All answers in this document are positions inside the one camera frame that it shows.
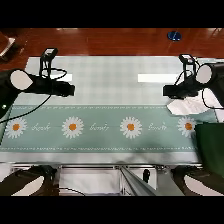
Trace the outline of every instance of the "yellow flower center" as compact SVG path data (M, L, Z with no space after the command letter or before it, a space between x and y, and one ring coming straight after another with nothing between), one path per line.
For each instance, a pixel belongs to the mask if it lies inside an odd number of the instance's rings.
M19 124L14 124L14 125L12 126L13 131L18 131L19 128L20 128Z
M192 124L190 124L190 123L186 123L185 124L185 128L187 129L187 130L192 130Z
M129 131L134 131L134 129L135 129L134 124L128 124L128 130Z
M70 125L69 125L69 129L70 129L71 131L74 131L74 130L76 129L76 124L70 124Z

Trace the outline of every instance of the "table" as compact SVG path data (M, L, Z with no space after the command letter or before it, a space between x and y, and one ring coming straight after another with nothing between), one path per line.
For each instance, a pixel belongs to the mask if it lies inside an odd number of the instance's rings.
M215 59L199 59L200 63ZM52 67L72 74L75 97L52 96L46 105L166 105L165 83L139 83L138 74L180 74L178 57L170 56L58 56ZM38 74L39 57L30 57L25 69ZM20 94L14 105L38 105L46 95ZM193 152L147 154L125 153L10 153L1 152L1 162L64 163L64 164L185 164L198 163Z

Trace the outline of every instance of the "green fabric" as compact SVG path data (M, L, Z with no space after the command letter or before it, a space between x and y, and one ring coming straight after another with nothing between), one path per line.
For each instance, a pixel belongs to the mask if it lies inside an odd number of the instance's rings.
M203 166L224 177L224 123L198 124L195 130Z
M13 106L10 117L34 107ZM0 150L42 153L194 152L194 125L192 136L178 127L182 121L181 127L185 130L187 120L193 122L192 125L217 121L212 110L185 117L172 115L166 106L159 105L43 106L19 120L8 122ZM127 132L129 124L134 124L129 127L134 130Z

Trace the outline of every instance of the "metal bar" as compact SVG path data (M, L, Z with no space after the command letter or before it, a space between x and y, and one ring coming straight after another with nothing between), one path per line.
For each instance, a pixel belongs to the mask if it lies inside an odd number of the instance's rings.
M154 190L149 184L145 183L126 167L121 167L121 173L134 196L161 196L158 191Z

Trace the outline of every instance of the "daisy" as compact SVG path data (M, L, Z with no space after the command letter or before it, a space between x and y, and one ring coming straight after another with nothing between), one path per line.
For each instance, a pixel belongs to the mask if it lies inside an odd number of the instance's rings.
M23 131L27 128L26 123L26 120L23 118L16 118L9 121L5 129L8 138L17 138L22 135Z
M140 121L134 117L126 117L126 119L123 119L120 127L120 131L123 131L123 135L126 135L126 138L130 139L139 136L142 130Z
M69 117L65 122L63 122L63 135L65 135L66 138L75 138L76 136L82 134L83 126L83 121L78 117Z
M191 133L194 132L196 122L193 118L183 117L178 121L178 130L182 131L182 135L191 138Z

